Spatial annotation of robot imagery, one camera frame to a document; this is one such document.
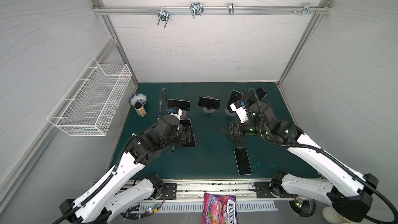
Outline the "purple phone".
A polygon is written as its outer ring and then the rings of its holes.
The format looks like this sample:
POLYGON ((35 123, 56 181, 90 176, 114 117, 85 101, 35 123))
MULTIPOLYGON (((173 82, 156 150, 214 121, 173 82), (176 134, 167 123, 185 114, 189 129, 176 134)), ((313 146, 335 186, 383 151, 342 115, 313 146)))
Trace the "purple phone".
POLYGON ((180 123, 183 125, 183 134, 181 138, 182 148, 196 147, 196 140, 194 136, 194 127, 190 119, 181 119, 180 123))

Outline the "white-edged phone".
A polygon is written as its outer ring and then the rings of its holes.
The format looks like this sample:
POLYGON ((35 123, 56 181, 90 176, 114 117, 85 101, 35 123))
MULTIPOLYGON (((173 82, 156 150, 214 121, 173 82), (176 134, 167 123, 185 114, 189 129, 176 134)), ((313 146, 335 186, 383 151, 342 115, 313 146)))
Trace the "white-edged phone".
POLYGON ((245 147, 235 147, 234 155, 239 175, 251 175, 252 169, 245 147))

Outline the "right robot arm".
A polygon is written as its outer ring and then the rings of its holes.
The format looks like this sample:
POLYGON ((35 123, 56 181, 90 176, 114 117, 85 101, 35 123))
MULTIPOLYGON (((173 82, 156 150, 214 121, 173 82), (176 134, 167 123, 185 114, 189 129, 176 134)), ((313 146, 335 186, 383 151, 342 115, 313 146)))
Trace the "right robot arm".
POLYGON ((232 91, 227 110, 238 120, 227 124, 225 134, 238 147, 245 136, 260 137, 264 142, 282 147, 314 168, 322 179, 305 179, 287 172, 278 172, 267 188, 273 196, 284 193, 304 196, 331 206, 339 215, 352 223, 364 219, 380 224, 382 221, 368 216, 373 196, 380 198, 393 213, 391 223, 398 222, 397 208, 377 190, 378 178, 362 174, 340 162, 316 144, 301 128, 289 121, 279 121, 272 108, 261 102, 264 90, 250 88, 246 94, 232 91))

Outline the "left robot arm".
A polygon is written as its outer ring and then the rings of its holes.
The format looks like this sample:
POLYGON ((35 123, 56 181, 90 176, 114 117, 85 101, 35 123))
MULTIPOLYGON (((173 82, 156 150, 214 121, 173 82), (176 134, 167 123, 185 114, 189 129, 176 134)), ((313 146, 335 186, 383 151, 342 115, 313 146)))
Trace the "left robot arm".
POLYGON ((194 128, 182 120, 182 110, 167 107, 167 89, 160 94, 157 121, 148 129, 132 134, 120 151, 115 165, 87 192, 75 199, 67 199, 60 205, 62 216, 71 224, 108 224, 115 217, 149 198, 158 198, 163 193, 164 182, 154 173, 136 186, 125 191, 121 188, 151 161, 160 157, 167 148, 187 148, 194 143, 194 128))

